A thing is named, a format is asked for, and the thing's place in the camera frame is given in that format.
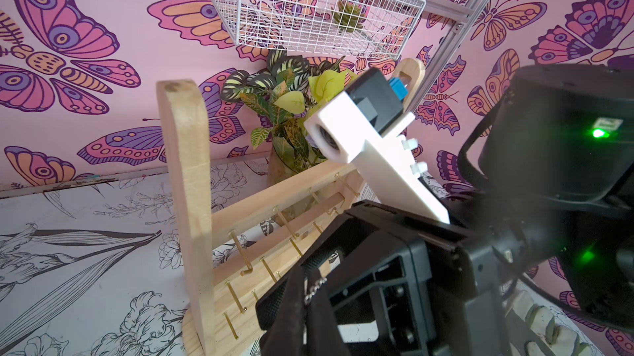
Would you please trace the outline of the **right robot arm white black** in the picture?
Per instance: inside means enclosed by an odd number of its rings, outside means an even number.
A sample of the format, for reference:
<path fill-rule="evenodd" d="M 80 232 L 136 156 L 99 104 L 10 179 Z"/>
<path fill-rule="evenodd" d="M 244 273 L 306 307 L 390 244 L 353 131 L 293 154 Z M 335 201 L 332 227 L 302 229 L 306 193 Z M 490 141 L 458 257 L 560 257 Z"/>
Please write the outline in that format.
<path fill-rule="evenodd" d="M 501 288 L 556 257 L 573 313 L 633 331 L 633 74 L 519 69 L 446 159 L 472 186 L 437 197 L 414 159 L 405 87 L 359 76 L 305 123 L 376 194 L 338 214 L 257 304 L 264 355 L 509 355 Z"/>

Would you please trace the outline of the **wooden jewelry display stand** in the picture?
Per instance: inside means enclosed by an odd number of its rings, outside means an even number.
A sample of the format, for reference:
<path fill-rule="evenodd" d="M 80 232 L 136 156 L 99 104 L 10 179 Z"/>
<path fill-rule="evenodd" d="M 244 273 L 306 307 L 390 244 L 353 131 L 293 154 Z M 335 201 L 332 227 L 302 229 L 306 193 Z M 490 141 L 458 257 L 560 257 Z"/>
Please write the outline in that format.
<path fill-rule="evenodd" d="M 183 344 L 189 355 L 239 355 L 260 336 L 254 314 L 259 294 L 274 285 L 335 212 L 350 207 L 368 183 L 352 164 L 329 160 L 213 212 L 201 91 L 191 80 L 171 80 L 158 82 L 156 94 L 190 298 Z M 240 249 L 236 258 L 213 265 L 216 248 L 307 197 L 315 199 L 308 211 Z"/>

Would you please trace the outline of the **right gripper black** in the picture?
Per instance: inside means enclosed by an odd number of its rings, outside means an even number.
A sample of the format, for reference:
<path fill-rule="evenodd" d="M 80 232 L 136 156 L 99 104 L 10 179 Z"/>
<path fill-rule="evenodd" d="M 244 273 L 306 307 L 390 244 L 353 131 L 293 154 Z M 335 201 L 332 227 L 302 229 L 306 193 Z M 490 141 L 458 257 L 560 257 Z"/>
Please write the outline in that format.
<path fill-rule="evenodd" d="M 262 355 L 507 355 L 493 239 L 376 202 L 333 219 L 257 302 Z"/>

